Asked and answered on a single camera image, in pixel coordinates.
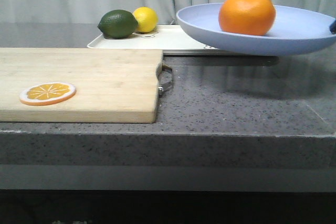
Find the dark blue gripper fingertip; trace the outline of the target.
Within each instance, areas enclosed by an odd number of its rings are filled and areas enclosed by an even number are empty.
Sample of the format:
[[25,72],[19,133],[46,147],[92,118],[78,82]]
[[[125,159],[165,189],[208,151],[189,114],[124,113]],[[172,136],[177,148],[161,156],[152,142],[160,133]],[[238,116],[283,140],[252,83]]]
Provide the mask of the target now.
[[329,31],[331,34],[336,34],[336,19],[334,22],[329,26]]

